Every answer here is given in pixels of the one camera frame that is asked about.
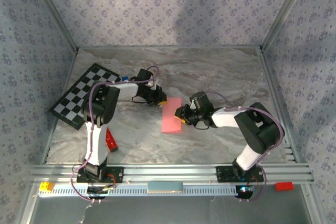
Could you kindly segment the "pink paper sheet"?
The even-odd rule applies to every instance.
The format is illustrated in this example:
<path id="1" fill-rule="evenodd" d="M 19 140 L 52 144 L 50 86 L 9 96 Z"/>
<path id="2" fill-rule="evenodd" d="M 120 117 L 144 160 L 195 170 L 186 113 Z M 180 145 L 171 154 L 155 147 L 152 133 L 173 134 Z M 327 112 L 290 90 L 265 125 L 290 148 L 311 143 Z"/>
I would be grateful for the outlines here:
<path id="1" fill-rule="evenodd" d="M 179 133 L 182 130 L 182 122 L 175 117 L 175 112 L 182 106 L 182 98 L 168 98 L 162 105 L 162 133 Z"/>

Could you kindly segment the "red glitter cylinder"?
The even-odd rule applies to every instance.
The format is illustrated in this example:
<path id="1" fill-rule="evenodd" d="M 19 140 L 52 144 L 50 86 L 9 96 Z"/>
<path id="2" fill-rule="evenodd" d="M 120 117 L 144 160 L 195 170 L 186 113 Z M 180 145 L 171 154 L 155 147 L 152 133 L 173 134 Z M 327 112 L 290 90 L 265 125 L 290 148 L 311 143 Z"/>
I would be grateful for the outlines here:
<path id="1" fill-rule="evenodd" d="M 115 152 L 119 149 L 112 133 L 110 132 L 108 128 L 106 130 L 106 145 L 110 152 Z"/>

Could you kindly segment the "black white checkerboard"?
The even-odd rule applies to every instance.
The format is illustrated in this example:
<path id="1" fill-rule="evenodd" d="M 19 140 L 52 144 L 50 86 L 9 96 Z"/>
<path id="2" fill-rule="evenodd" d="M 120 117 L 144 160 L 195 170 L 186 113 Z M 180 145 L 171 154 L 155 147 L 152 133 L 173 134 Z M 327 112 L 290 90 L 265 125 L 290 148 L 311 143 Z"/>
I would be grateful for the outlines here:
<path id="1" fill-rule="evenodd" d="M 79 79 L 61 96 L 49 109 L 49 112 L 76 130 L 84 124 L 83 114 L 80 112 L 84 97 L 95 81 L 118 82 L 120 76 L 97 64 L 91 65 Z"/>

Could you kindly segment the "grey blue flat block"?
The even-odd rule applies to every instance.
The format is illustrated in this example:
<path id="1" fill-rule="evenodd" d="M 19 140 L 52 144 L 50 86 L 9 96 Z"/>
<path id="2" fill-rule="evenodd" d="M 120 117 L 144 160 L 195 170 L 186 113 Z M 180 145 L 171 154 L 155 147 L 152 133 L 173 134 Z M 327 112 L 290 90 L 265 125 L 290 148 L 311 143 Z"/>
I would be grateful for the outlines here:
<path id="1" fill-rule="evenodd" d="M 184 186 L 182 182 L 151 181 L 147 184 L 147 193 L 181 193 Z"/>

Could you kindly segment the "black controller board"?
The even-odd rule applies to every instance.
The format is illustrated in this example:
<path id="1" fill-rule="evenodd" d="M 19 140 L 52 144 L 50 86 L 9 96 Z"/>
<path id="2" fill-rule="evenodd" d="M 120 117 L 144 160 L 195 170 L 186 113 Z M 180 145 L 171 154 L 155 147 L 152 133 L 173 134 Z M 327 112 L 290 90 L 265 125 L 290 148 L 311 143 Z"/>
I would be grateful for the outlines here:
<path id="1" fill-rule="evenodd" d="M 87 195 L 90 200 L 103 200 L 115 190 L 113 186 L 88 186 Z"/>
<path id="2" fill-rule="evenodd" d="M 255 191 L 254 186 L 252 185 L 240 185 L 236 186 L 237 195 L 235 196 L 239 200 L 249 201 L 253 196 Z"/>

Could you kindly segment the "red toy brick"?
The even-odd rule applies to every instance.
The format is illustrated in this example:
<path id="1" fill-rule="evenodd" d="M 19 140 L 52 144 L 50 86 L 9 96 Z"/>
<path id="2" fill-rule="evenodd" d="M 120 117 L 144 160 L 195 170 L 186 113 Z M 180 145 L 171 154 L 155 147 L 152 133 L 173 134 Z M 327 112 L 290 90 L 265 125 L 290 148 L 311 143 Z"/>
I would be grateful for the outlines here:
<path id="1" fill-rule="evenodd" d="M 276 191 L 289 191 L 294 190 L 294 185 L 292 182 L 278 182 L 275 183 Z"/>

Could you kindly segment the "yellow toy brick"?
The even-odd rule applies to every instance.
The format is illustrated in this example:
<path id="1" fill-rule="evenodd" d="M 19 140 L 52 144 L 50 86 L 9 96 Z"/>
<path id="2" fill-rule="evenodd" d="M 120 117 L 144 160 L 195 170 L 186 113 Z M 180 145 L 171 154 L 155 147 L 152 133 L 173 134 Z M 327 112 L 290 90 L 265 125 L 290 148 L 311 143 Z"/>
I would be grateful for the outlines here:
<path id="1" fill-rule="evenodd" d="M 52 182 L 41 182 L 39 185 L 39 191 L 41 192 L 50 192 L 53 190 L 55 184 Z"/>

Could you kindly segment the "aluminium rear frame rail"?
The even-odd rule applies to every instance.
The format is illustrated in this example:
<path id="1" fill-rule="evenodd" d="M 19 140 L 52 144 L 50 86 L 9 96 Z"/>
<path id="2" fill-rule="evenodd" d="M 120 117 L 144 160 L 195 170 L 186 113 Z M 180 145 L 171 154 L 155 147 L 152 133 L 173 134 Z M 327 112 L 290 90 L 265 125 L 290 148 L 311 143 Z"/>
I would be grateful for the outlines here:
<path id="1" fill-rule="evenodd" d="M 169 46 L 169 45 L 163 45 L 163 46 L 82 46 L 79 47 L 78 49 L 82 50 L 111 50 L 111 49 L 177 49 L 177 48 L 187 48 L 187 49 L 192 49 L 192 48 L 201 48 L 201 49 L 217 49 L 217 48 L 235 48 L 239 50 L 247 49 L 247 50 L 252 50 L 254 49 L 259 49 L 260 45 L 247 45 L 247 46 L 240 46 L 240 45 L 226 45 L 226 46 Z"/>

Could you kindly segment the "aluminium mounting rail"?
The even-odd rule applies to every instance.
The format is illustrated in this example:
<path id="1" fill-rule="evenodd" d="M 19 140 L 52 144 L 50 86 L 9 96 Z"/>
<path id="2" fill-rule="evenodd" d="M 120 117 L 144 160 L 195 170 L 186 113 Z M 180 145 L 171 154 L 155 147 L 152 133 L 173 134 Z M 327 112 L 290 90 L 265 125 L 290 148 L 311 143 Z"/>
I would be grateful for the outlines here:
<path id="1" fill-rule="evenodd" d="M 110 164 L 124 167 L 123 184 L 145 184 L 150 181 L 178 181 L 186 184 L 218 183 L 216 167 L 230 164 Z M 311 184 L 313 174 L 304 163 L 265 163 L 259 166 L 269 184 L 292 182 Z"/>

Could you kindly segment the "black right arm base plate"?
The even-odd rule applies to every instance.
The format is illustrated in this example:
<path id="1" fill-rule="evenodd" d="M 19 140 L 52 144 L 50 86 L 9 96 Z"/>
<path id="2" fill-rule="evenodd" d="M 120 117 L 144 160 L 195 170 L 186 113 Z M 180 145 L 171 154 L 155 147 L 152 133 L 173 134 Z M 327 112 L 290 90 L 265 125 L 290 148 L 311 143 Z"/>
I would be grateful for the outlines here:
<path id="1" fill-rule="evenodd" d="M 219 183 L 247 183 L 264 181 L 261 168 L 256 166 L 248 171 L 243 171 L 231 165 L 217 166 L 216 177 Z"/>

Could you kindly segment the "aluminium side frame rail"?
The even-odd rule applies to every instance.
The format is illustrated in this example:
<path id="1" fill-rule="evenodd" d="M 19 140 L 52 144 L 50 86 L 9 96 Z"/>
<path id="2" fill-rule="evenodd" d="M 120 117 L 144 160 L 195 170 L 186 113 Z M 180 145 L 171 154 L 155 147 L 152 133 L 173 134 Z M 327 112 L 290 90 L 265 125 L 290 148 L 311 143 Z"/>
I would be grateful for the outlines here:
<path id="1" fill-rule="evenodd" d="M 278 117 L 285 129 L 285 141 L 291 145 L 296 161 L 314 166 L 321 159 L 319 149 L 324 148 L 321 127 L 327 125 L 323 108 L 320 106 L 316 89 L 305 85 L 308 75 L 302 80 L 286 81 L 285 76 L 278 80 L 277 71 L 267 61 L 261 48 L 257 49 L 261 56 L 266 79 L 270 84 L 270 92 L 275 102 Z"/>

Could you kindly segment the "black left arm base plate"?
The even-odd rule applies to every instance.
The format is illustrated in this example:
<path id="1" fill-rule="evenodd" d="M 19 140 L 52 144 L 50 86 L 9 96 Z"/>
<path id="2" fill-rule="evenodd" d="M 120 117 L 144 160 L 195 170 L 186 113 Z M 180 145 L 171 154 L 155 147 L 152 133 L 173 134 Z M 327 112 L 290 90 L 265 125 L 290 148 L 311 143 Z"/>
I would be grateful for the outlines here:
<path id="1" fill-rule="evenodd" d="M 100 179 L 84 171 L 84 168 L 81 168 L 77 174 L 76 182 L 77 183 L 113 183 L 113 178 L 115 178 L 116 183 L 123 182 L 123 173 L 124 167 L 117 166 L 107 166 L 105 168 L 105 175 Z"/>

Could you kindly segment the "aluminium corner post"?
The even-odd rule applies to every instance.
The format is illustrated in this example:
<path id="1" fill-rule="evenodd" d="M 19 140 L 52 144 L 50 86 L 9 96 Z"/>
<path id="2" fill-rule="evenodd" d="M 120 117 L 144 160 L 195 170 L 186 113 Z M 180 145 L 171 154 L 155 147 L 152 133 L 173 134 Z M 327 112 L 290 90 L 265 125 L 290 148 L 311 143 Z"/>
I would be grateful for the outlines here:
<path id="1" fill-rule="evenodd" d="M 296 1 L 297 0 L 283 0 L 274 21 L 260 44 L 260 50 L 262 53 L 266 52 L 271 46 Z"/>
<path id="2" fill-rule="evenodd" d="M 78 52 L 78 47 L 72 38 L 68 28 L 66 27 L 59 11 L 56 8 L 56 5 L 53 3 L 53 0 L 41 0 L 51 18 L 55 22 L 56 27 L 60 31 L 63 36 L 67 46 L 73 51 L 75 54 Z"/>

